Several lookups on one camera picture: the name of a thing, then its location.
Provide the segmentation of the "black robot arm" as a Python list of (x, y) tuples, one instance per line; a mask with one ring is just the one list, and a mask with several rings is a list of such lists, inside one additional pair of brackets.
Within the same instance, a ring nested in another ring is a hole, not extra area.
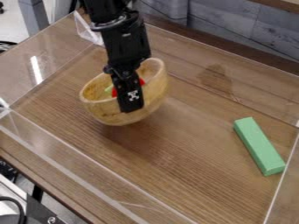
[(91, 19), (89, 29), (101, 34), (107, 49), (104, 72), (111, 75), (122, 112), (144, 106), (144, 94), (136, 69), (151, 57), (146, 23), (131, 0), (83, 0)]

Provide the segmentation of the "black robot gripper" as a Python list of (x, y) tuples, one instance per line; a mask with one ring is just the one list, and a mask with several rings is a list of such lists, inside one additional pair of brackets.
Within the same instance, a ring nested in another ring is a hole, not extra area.
[[(107, 70), (112, 79), (139, 78), (136, 69), (151, 57), (146, 23), (138, 11), (126, 11), (105, 23), (92, 23), (92, 31), (100, 32), (107, 48)], [(131, 113), (144, 106), (143, 89), (116, 97), (120, 111)]]

